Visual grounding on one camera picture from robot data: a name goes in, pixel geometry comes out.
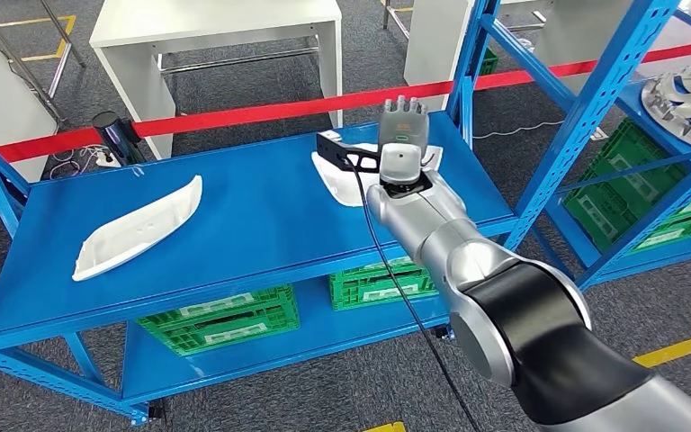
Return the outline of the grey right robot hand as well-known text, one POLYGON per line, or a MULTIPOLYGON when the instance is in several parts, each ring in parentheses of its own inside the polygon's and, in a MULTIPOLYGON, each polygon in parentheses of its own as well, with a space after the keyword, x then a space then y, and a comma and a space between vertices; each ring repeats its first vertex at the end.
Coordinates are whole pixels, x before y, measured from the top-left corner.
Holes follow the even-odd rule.
POLYGON ((416 97, 408 101, 404 95, 396 100, 386 99, 379 121, 377 144, 412 144, 426 151, 429 117, 427 107, 416 97))

